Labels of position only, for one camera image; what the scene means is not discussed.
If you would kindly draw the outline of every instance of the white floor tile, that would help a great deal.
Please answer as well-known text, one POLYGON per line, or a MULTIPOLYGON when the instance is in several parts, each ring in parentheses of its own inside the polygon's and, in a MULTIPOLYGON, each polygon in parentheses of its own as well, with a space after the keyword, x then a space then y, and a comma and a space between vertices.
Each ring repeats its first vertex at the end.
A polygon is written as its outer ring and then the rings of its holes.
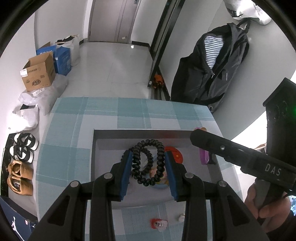
POLYGON ((111 83, 96 81, 69 81, 61 97, 109 97, 111 83))
POLYGON ((81 45, 80 55, 79 64, 67 75, 62 97, 150 98, 152 58, 147 47, 88 42, 81 45))
POLYGON ((147 84, 112 83, 111 93, 114 95, 112 97, 150 99, 151 90, 147 84))

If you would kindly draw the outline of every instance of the table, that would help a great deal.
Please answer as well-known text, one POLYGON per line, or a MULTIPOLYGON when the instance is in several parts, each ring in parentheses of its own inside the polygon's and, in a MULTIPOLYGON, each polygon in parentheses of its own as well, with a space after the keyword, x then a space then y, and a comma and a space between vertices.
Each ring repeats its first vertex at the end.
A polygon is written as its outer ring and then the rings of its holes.
MULTIPOLYGON (((222 136, 206 106, 133 98, 59 98, 40 143, 34 186, 38 219, 71 181, 91 181, 94 129, 194 130, 196 127, 205 127, 209 132, 222 136)), ((217 158, 223 179, 242 198, 234 166, 221 157, 217 158)), ((174 228, 163 233, 152 232, 151 228, 141 225, 141 219, 147 213, 155 212, 161 218, 169 219, 171 214, 167 209, 179 208, 181 211, 184 208, 175 207, 174 203, 114 210, 116 239, 180 240, 182 223, 175 223, 174 228)))

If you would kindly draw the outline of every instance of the white wall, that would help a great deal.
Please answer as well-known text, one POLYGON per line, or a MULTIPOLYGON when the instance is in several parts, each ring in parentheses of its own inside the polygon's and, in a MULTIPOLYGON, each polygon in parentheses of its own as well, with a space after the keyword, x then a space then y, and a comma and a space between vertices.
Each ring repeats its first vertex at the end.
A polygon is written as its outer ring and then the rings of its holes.
POLYGON ((9 42, 0 58, 1 73, 1 114, 0 149, 3 150, 8 134, 9 116, 15 108, 17 99, 25 90, 20 76, 28 59, 36 55, 34 40, 34 14, 21 26, 9 42))
POLYGON ((89 34, 89 19, 91 15, 91 7, 94 0, 87 0, 86 6, 85 6, 85 15, 84 15, 84 24, 83 24, 83 38, 88 38, 89 34))
POLYGON ((170 93, 180 58, 192 53, 197 40, 208 31, 222 0, 186 0, 160 62, 170 93))
POLYGON ((152 44, 152 40, 167 0, 141 0, 131 40, 152 44))
POLYGON ((36 11, 36 48, 72 34, 83 38, 87 0, 49 0, 36 11))
MULTIPOLYGON (((210 29, 232 22, 221 4, 210 29)), ((262 103, 284 77, 296 69, 296 53, 290 42, 271 21, 263 26, 251 23, 249 53, 240 65, 219 109, 213 114, 223 136, 232 139, 253 123, 264 111, 262 103)))

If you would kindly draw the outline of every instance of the blue box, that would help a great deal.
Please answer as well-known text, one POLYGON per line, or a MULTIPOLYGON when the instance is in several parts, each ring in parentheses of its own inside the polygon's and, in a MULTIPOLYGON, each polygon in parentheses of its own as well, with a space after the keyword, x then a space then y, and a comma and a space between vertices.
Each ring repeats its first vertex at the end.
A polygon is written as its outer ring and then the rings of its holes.
POLYGON ((45 46, 41 47, 40 49, 37 49, 36 54, 39 55, 42 53, 52 51, 55 72, 66 76, 71 71, 70 49, 62 46, 57 47, 56 45, 46 47, 45 46))

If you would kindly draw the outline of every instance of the brown shoe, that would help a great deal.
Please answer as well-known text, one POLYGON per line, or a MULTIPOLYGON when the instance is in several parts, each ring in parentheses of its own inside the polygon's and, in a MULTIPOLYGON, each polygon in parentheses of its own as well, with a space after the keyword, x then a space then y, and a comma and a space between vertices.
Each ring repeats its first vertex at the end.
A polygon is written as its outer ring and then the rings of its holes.
POLYGON ((32 180, 33 178, 33 169, 30 168, 28 164, 22 161, 14 160, 12 163, 8 165, 7 169, 10 175, 12 176, 26 178, 29 180, 32 180))
POLYGON ((11 190, 20 195, 33 195, 33 185, 24 179, 14 176, 8 176, 7 184, 11 190))

